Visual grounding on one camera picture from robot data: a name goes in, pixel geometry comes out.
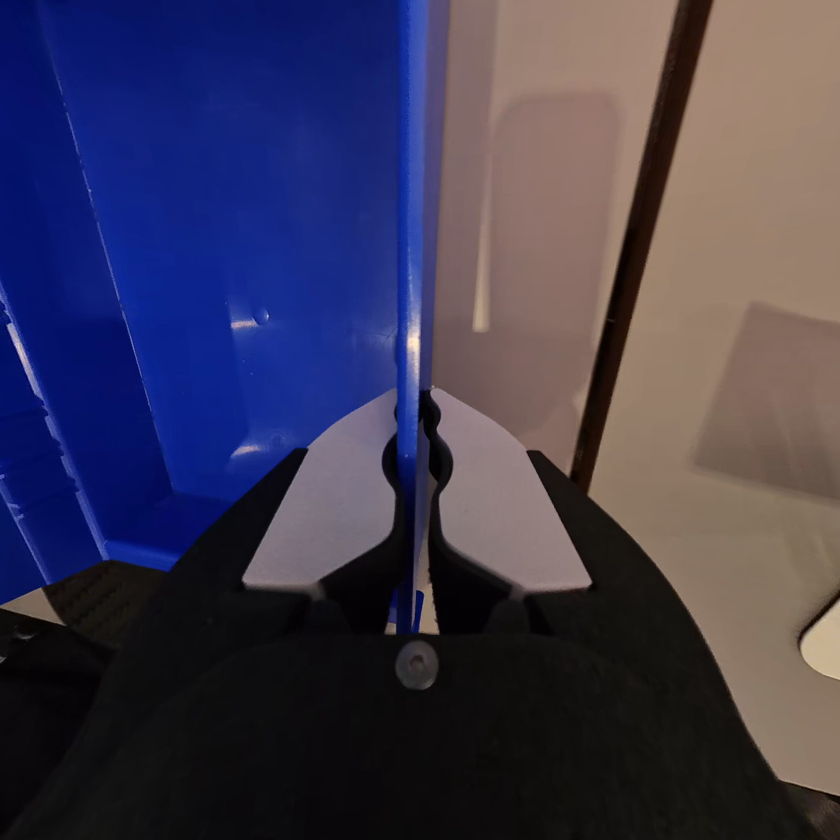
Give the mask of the white clipboard stand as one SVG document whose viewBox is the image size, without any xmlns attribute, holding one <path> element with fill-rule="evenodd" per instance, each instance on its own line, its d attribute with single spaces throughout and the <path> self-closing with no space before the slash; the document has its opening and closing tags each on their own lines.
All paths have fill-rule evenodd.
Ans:
<svg viewBox="0 0 840 840">
<path fill-rule="evenodd" d="M 799 639 L 803 661 L 817 674 L 839 681 L 839 594 L 824 605 Z"/>
</svg>

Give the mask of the large blue plastic bin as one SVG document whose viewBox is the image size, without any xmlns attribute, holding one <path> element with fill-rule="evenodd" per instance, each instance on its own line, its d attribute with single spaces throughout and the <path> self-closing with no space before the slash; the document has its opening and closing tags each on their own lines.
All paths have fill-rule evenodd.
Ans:
<svg viewBox="0 0 840 840">
<path fill-rule="evenodd" d="M 2 2 L 2 602 L 428 383 L 449 2 Z"/>
</svg>

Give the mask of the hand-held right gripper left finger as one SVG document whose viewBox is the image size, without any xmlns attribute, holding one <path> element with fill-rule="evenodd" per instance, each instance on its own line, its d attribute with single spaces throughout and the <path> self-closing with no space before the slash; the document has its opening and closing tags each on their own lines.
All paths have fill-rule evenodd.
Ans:
<svg viewBox="0 0 840 840">
<path fill-rule="evenodd" d="M 350 628 L 381 634 L 404 573 L 392 388 L 309 445 L 243 576 L 255 592 L 339 606 Z"/>
</svg>

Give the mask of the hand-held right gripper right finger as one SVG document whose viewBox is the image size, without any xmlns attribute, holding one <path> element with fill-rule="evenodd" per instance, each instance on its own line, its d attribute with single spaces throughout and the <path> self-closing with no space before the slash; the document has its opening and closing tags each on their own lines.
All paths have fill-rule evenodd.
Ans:
<svg viewBox="0 0 840 840">
<path fill-rule="evenodd" d="M 497 605 L 592 586 L 529 452 L 440 388 L 422 397 L 434 480 L 427 551 L 438 630 L 477 634 Z"/>
</svg>

